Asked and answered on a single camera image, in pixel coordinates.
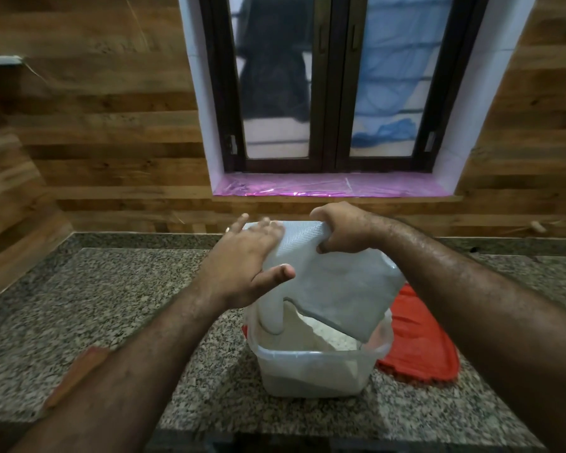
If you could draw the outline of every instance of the forearm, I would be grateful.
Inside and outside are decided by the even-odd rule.
[[[221,311],[195,285],[184,289],[14,451],[141,450],[194,349]]]
[[[374,220],[374,246],[464,355],[537,435],[566,446],[566,311],[408,225]]]

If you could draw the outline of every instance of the person's left hand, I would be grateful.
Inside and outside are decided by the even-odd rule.
[[[222,310],[246,307],[296,276],[293,267],[287,264],[262,271],[264,259],[281,241],[285,228],[264,218],[242,230],[248,217],[243,213],[230,226],[209,252],[193,281],[202,295]]]

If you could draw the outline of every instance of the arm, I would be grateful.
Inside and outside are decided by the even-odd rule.
[[[348,203],[316,208],[319,252],[377,248],[399,266],[461,352],[551,450],[566,451],[566,311],[399,221]]]
[[[283,227],[266,219],[242,231],[246,220],[244,214],[231,226],[187,288],[82,380],[13,451],[142,450],[186,363],[219,315],[253,303],[295,276],[287,265],[261,271]]]

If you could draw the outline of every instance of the pink window sill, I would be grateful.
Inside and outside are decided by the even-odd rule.
[[[431,173],[229,173],[215,196],[447,197]]]

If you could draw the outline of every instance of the glass pane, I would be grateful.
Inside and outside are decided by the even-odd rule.
[[[314,0],[229,0],[249,159],[306,158]]]
[[[412,154],[452,2],[368,0],[350,156]]]

